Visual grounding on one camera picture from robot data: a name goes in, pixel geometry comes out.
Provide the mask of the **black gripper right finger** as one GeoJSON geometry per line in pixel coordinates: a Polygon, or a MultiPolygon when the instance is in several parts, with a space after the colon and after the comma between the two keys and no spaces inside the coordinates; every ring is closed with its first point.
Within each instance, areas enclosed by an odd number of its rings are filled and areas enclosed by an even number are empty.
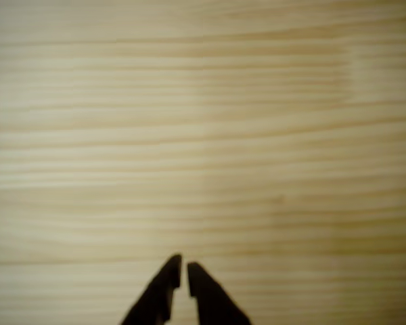
{"type": "Polygon", "coordinates": [[[251,324],[248,316],[199,263],[188,263],[187,275],[189,295],[196,300],[199,324],[251,324]]]}

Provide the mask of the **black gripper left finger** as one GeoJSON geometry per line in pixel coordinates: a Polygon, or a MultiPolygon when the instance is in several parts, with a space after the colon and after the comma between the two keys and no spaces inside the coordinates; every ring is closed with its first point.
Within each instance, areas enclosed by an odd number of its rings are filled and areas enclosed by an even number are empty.
{"type": "Polygon", "coordinates": [[[171,256],[151,279],[121,324],[157,325],[171,318],[174,291],[181,285],[182,256],[171,256]]]}

